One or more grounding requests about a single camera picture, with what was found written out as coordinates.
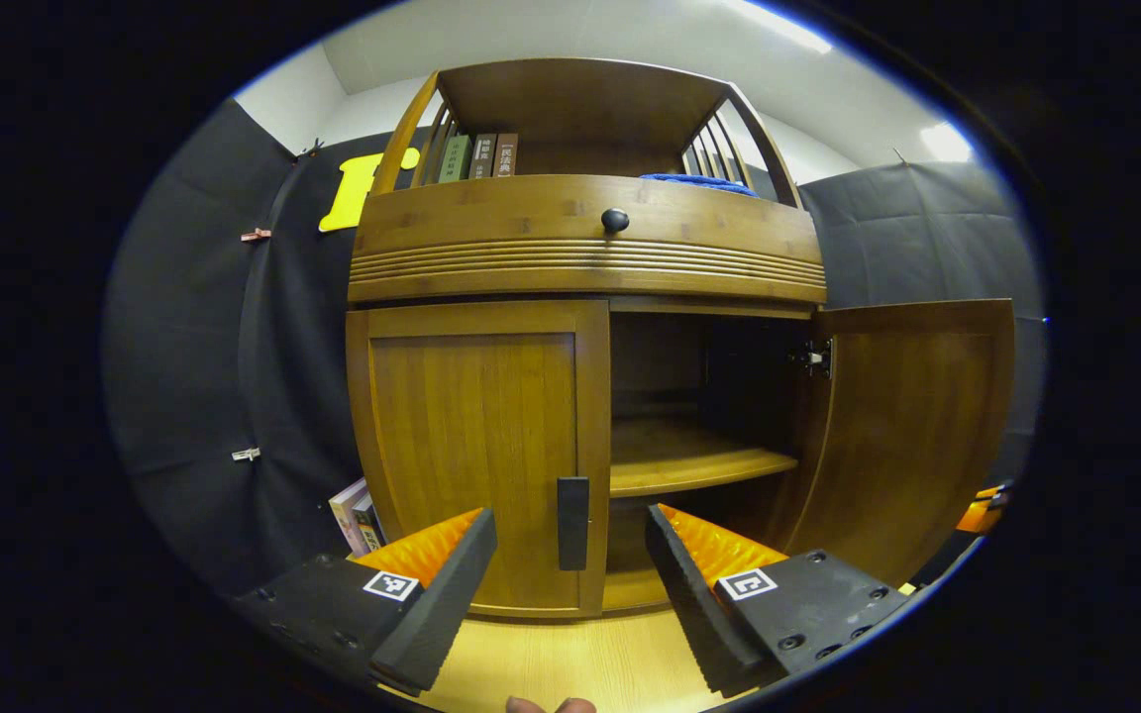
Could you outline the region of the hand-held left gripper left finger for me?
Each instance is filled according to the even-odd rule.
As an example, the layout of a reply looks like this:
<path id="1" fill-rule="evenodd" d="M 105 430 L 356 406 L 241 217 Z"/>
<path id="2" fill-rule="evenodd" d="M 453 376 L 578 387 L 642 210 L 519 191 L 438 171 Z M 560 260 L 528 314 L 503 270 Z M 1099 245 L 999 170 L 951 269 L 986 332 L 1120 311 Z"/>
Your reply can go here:
<path id="1" fill-rule="evenodd" d="M 489 507 L 358 559 L 318 556 L 237 595 L 241 617 L 349 684 L 431 689 L 497 546 Z"/>

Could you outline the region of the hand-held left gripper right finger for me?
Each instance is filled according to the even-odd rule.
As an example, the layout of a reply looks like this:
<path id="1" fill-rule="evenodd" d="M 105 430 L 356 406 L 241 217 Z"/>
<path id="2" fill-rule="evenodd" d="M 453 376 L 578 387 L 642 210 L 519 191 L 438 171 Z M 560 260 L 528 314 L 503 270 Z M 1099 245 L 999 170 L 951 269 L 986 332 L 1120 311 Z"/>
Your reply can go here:
<path id="1" fill-rule="evenodd" d="M 666 504 L 648 509 L 646 548 L 703 680 L 725 698 L 806 675 L 907 600 L 827 551 L 780 554 Z"/>

